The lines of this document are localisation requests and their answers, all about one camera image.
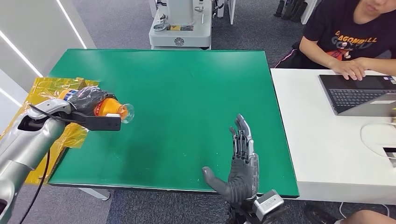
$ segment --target yellow plastic sheet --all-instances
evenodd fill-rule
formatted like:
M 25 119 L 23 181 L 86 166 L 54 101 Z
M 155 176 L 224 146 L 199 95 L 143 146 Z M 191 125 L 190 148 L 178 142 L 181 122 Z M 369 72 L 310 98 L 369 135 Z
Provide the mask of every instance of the yellow plastic sheet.
M 33 87 L 30 89 L 30 92 L 26 97 L 25 102 L 14 116 L 11 123 L 1 134 L 0 140 L 3 135 L 8 132 L 15 118 L 24 113 L 29 108 L 29 104 L 36 105 L 47 99 L 58 98 L 62 90 L 65 89 L 80 90 L 86 86 L 97 86 L 98 84 L 99 83 L 96 81 L 84 80 L 82 78 L 36 78 Z M 59 162 L 59 159 L 62 157 L 65 148 L 80 148 L 85 140 L 87 132 L 88 130 L 86 128 L 78 124 L 69 124 L 66 126 L 64 133 L 58 140 L 54 142 L 50 148 L 49 168 L 44 183 L 48 182 L 48 179 L 51 177 L 54 168 Z M 39 183 L 42 179 L 42 174 L 44 173 L 45 163 L 46 157 L 43 158 L 36 170 L 30 172 L 25 183 Z

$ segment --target white wall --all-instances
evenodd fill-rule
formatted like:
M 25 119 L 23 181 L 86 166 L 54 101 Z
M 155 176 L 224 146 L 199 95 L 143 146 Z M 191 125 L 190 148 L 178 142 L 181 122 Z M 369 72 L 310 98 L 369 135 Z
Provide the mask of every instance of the white wall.
M 28 93 L 0 69 L 0 134 L 6 129 L 20 106 L 11 100 L 6 94 L 19 104 L 23 104 Z
M 87 48 L 96 48 L 71 0 L 60 0 Z M 57 0 L 0 2 L 0 31 L 47 76 L 68 48 L 83 48 Z M 37 74 L 0 38 L 0 69 L 25 91 Z

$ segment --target laptop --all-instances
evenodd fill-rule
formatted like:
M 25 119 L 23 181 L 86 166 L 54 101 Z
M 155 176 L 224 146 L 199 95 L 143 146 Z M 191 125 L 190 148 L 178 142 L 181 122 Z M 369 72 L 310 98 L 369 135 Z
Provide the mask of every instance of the laptop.
M 362 81 L 319 75 L 336 115 L 396 116 L 396 80 L 392 76 L 366 76 Z

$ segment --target t-shirt print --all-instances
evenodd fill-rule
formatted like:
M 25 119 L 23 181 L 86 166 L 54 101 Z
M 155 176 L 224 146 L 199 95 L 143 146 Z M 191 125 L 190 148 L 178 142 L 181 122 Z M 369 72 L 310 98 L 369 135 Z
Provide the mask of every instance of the t-shirt print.
M 343 35 L 340 30 L 335 32 L 334 37 L 332 37 L 332 43 L 334 44 L 336 50 L 326 52 L 328 55 L 337 58 L 340 61 L 343 59 L 350 59 L 350 51 L 355 49 L 366 49 L 374 47 L 374 43 L 377 43 L 377 37 L 369 37 L 366 39 L 360 39 L 357 37 L 351 37 Z

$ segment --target laptop keyboard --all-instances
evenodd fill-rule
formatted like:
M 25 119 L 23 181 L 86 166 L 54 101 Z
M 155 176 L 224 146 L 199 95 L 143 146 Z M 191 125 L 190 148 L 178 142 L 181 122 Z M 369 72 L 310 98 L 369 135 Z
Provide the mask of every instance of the laptop keyboard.
M 329 89 L 335 106 L 354 107 L 385 93 L 396 93 L 396 90 L 339 90 Z

